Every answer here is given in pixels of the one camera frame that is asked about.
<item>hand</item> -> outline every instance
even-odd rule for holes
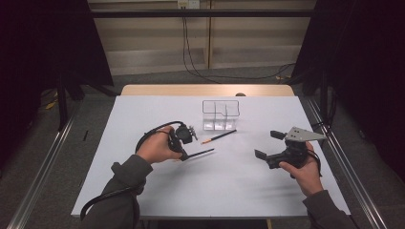
[[[150,164],[163,162],[166,159],[179,159],[181,154],[171,151],[167,144],[171,130],[173,127],[165,126],[149,136],[140,146],[137,155]]]
[[[311,154],[313,147],[309,142],[306,142],[306,144],[309,153]],[[298,185],[300,185],[301,191],[306,197],[324,190],[319,177],[318,164],[311,156],[308,156],[306,164],[300,169],[297,169],[284,161],[280,162],[279,165],[295,177]]]

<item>person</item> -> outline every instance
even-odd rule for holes
[[[306,142],[309,153],[312,154],[313,147]],[[297,180],[303,194],[304,205],[307,207],[310,228],[325,229],[355,229],[352,220],[339,210],[330,198],[328,190],[324,190],[319,176],[318,164],[316,160],[308,156],[306,164],[300,169],[282,161],[279,166],[292,174]]]
[[[148,137],[138,152],[122,165],[117,162],[113,164],[114,176],[102,194],[127,187],[136,187],[136,190],[96,203],[82,220],[80,228],[136,228],[139,221],[137,196],[142,193],[146,177],[153,170],[151,164],[167,159],[179,159],[181,156],[168,147],[168,133],[172,129],[171,126],[163,127]],[[308,142],[307,147],[313,151]],[[309,212],[311,228],[355,228],[346,214],[334,205],[328,191],[323,189],[316,161],[312,157],[308,158],[306,165],[301,169],[296,169],[286,162],[281,162],[280,167],[295,176],[302,192],[307,196],[304,204]]]

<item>pencil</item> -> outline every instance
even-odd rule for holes
[[[233,130],[233,131],[231,131],[231,132],[228,132],[228,133],[225,133],[225,134],[222,134],[222,135],[214,136],[214,137],[212,137],[212,138],[209,138],[209,139],[203,141],[203,142],[202,142],[202,145],[203,145],[203,144],[206,144],[206,143],[208,143],[208,142],[211,142],[211,141],[213,141],[213,140],[216,140],[216,139],[218,139],[218,138],[221,138],[221,137],[223,137],[223,136],[226,136],[226,135],[235,133],[235,132],[236,132],[236,130]]]

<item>white paper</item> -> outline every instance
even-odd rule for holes
[[[237,132],[201,145],[223,132],[203,130],[204,100],[238,100]],[[145,219],[271,218],[306,216],[305,196],[289,173],[269,170],[254,155],[268,155],[286,149],[284,140],[270,131],[287,133],[293,126],[311,130],[298,97],[204,97],[204,96],[119,96],[110,114],[73,216],[82,206],[101,194],[113,176],[112,164],[123,163],[134,153],[144,133],[170,121],[194,126],[199,141],[183,145],[191,155],[215,151],[186,161],[168,160],[153,164],[143,193],[138,197]],[[324,158],[319,144],[311,142],[322,162],[322,182],[336,206],[350,213]]]

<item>wall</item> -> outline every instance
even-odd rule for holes
[[[202,0],[201,9],[311,10],[316,1]],[[89,0],[92,10],[174,10],[177,1]],[[95,19],[112,74],[184,70],[181,18]],[[295,62],[309,18],[186,18],[197,69]]]

